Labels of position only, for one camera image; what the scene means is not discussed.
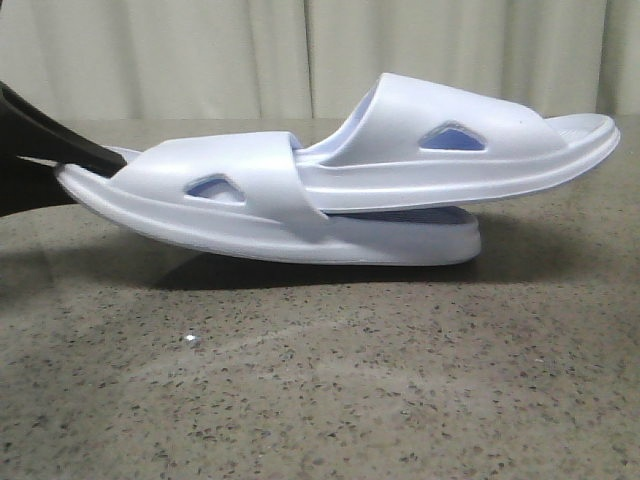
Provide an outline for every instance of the white curtain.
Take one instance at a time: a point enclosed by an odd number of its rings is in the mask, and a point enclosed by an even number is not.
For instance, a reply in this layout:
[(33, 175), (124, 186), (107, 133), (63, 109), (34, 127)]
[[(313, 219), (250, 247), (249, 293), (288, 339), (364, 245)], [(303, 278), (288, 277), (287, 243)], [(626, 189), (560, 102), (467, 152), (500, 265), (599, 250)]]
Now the white curtain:
[(637, 0), (5, 0), (0, 79), (54, 117), (341, 118), (383, 71), (640, 113)]

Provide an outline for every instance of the ventilation hole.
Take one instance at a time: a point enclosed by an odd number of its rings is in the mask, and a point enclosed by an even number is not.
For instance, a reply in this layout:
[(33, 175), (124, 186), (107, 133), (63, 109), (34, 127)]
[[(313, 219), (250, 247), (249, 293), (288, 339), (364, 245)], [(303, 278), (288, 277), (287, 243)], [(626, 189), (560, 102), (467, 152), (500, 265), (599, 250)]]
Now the ventilation hole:
[(390, 212), (332, 213), (329, 216), (375, 222), (460, 225), (468, 221), (469, 213), (459, 207), (435, 207)]
[(192, 197), (208, 198), (222, 203), (243, 203), (244, 195), (220, 176), (206, 178), (187, 190)]
[(484, 150), (484, 144), (460, 125), (445, 125), (425, 135), (421, 148), (432, 150)]

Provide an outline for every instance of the white slide sandal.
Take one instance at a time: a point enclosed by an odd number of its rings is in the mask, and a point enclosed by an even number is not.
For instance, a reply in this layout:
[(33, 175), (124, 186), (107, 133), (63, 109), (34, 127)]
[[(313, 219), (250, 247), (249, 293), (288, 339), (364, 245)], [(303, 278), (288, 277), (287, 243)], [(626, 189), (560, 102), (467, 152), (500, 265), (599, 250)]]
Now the white slide sandal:
[(594, 167), (619, 140), (596, 114), (544, 120), (518, 104), (383, 74), (333, 135), (169, 140), (111, 178), (56, 176), (80, 203), (144, 235), (295, 263), (445, 265), (480, 252), (454, 205), (532, 193)]

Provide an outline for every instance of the speckled stone surface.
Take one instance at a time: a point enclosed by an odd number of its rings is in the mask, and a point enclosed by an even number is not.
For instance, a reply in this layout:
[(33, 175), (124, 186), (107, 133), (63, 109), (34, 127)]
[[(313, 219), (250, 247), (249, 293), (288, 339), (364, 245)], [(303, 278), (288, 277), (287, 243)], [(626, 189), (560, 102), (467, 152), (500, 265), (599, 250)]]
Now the speckled stone surface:
[[(640, 478), (640, 119), (619, 123), (597, 171), (471, 207), (484, 252), (455, 267), (202, 255), (79, 206), (0, 219), (0, 478)], [(73, 126), (144, 148), (335, 125)]]

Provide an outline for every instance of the countertop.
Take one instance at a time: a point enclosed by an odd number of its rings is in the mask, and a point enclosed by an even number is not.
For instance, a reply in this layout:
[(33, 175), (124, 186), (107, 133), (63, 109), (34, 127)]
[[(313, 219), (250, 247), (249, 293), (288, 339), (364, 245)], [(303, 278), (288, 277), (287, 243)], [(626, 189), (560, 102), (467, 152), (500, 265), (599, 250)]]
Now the countertop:
[[(78, 205), (0, 219), (0, 478), (640, 478), (640, 117), (468, 207), (452, 267), (200, 254)], [(70, 124), (106, 144), (335, 121)]]

